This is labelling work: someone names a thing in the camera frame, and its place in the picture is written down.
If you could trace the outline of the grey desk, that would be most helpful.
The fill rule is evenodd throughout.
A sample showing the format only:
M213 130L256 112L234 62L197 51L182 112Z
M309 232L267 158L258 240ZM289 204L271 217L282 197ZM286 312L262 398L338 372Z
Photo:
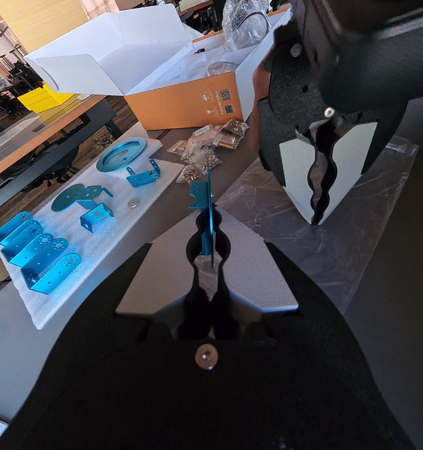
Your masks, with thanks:
M399 137L419 146L408 179L366 270L343 313L374 378L417 449L423 449L423 104L411 103ZM212 181L219 200L253 163L243 155L225 162ZM10 421L34 386L62 328L92 288L132 255L188 215L189 187L172 183L136 224L132 247L120 246L89 287L68 300L37 330L16 288L0 291L0 419Z

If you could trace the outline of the white foam tray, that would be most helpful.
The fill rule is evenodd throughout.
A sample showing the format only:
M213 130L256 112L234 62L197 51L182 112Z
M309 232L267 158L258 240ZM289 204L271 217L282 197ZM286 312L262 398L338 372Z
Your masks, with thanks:
M41 330L61 308L61 306L81 287L84 281L92 275L100 263L125 240L125 236L141 219L149 207L161 193L173 182L182 171L184 165L155 159L160 168L160 177L148 184L132 187L125 179L119 179L95 171L95 162L85 169L62 192L72 184L83 184L85 187L100 185L107 188L113 197L105 192L94 201L98 205L105 203L114 216L100 221L93 233L80 225L80 217L89 210L84 209L77 202L63 211L51 210L52 201L43 206L34 216L40 225L32 225L24 231L30 234L50 233L54 238L64 238L68 241L68 248L58 256L48 267L51 268L63 256L77 253L81 256L79 266L50 294L42 294L29 290L21 273L21 267L10 264L1 253L4 245L0 245L2 259L19 296L23 301L32 323L37 330ZM136 198L139 204L135 208L128 208L130 199Z

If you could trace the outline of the blue multi-hole box bracket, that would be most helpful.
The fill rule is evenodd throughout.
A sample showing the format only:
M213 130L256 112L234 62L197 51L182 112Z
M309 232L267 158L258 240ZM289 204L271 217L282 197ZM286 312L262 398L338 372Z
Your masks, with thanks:
M160 168L157 165L156 161L154 159L150 159L149 162L152 165L153 169L150 171L143 171L138 174L136 174L131 169L131 167L126 167L126 170L129 173L129 176L126 178L126 180L132 187L139 187L144 184L152 183L160 177Z

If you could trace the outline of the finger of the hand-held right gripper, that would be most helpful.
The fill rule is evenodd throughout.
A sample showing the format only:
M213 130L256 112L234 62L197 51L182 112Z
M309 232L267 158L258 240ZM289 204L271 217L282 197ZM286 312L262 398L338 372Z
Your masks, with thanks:
M315 224L321 225L360 179L377 121L358 124L330 144L327 170L321 180Z
M294 139L279 145L283 173L284 190L302 217L313 225L316 204L320 196L317 175L317 150L311 131L300 134L296 131Z

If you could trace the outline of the pile of screw bags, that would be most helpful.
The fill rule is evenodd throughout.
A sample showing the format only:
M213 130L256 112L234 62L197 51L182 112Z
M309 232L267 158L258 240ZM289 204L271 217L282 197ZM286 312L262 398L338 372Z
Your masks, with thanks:
M191 184L222 163L216 155L217 148L235 150L250 126L242 121L231 119L223 125L206 125L192 133L187 140L173 144L167 152L180 156L186 163L176 183Z

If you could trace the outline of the person's right hand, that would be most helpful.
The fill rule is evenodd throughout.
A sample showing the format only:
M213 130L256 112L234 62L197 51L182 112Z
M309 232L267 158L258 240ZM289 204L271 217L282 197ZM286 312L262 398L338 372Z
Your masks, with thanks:
M254 87L254 104L251 114L249 142L251 149L258 153L260 150L259 130L260 130L260 114L258 110L258 101L269 96L271 74L265 70L264 61L260 63L253 75Z

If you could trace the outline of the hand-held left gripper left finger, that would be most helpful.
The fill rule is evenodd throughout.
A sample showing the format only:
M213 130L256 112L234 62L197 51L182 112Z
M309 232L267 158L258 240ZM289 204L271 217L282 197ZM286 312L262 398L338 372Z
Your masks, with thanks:
M209 300L198 283L194 259L202 250L200 209L152 242L119 303L122 317L163 322L177 329L185 320L210 322Z

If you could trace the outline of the teal round perforated plate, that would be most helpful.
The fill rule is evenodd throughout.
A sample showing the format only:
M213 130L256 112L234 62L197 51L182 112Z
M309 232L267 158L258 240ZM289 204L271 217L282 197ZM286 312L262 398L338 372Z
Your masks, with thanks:
M51 210L55 212L60 212L77 202L85 200L86 189L83 184L72 184L63 192L61 192L56 199L52 202Z

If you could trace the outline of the wooden workbench with black legs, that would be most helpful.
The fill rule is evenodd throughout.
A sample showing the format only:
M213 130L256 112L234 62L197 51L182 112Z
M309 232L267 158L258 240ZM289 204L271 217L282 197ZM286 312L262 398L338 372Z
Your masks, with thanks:
M121 130L113 122L115 117L116 113L105 95L90 95L79 100L75 94L62 105L40 114L32 112L12 127L0 132L1 174L76 119L82 122L79 129L70 134L65 141L59 145L50 145L43 151L40 159L2 185L0 207L100 128L105 126L114 138L121 137Z

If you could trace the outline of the orange and white cardboard box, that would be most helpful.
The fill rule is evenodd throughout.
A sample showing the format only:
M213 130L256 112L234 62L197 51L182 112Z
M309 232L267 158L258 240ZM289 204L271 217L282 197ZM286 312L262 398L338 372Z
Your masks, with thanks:
M146 130L246 120L253 74L288 10L257 45L226 52L222 32L192 41L172 4L102 14L25 56L58 93L124 96Z

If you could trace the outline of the small screws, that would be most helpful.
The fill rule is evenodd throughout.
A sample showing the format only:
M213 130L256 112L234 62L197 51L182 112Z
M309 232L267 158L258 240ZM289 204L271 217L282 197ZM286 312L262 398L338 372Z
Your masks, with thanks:
M261 225L264 224L268 219L276 216L276 214L279 212L279 208L280 206L267 208L264 205L258 212L255 213L253 225L260 228Z

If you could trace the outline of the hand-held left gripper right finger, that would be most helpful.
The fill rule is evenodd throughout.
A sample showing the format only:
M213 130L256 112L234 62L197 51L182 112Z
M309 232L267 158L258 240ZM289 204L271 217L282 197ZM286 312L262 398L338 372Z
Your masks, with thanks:
M263 238L219 206L220 230L230 241L224 263L231 315L248 325L263 316L295 311L298 303Z

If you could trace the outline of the yellow plastic bin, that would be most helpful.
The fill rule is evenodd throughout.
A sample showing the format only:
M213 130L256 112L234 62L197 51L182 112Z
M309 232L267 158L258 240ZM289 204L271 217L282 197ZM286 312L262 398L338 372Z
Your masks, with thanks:
M74 94L54 92L49 85L43 82L42 87L17 97L17 100L23 104L26 109L35 113L40 113L62 105L73 96Z

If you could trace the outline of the bubble wrap bundle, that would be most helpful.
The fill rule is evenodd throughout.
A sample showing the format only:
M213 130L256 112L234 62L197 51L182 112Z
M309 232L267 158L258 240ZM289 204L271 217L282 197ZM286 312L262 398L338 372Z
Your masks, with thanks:
M259 44L271 30L267 0L228 0L224 5L222 29L225 50L237 51Z

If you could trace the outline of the small blue angled bracket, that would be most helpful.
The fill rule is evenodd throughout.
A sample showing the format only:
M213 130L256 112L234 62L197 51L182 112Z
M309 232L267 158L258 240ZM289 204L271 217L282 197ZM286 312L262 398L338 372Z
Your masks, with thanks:
M113 211L105 204L101 203L94 209L88 211L80 217L80 225L88 232L93 233L95 226L107 217L113 217Z

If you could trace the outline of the clear plastic bag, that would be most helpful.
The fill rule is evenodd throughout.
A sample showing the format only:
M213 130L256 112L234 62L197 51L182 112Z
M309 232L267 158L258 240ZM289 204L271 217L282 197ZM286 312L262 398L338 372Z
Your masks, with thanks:
M259 159L218 205L271 242L306 273L341 313L349 306L390 214L409 177L419 146L394 136L387 148L320 226L311 226ZM263 206L280 206L261 227Z

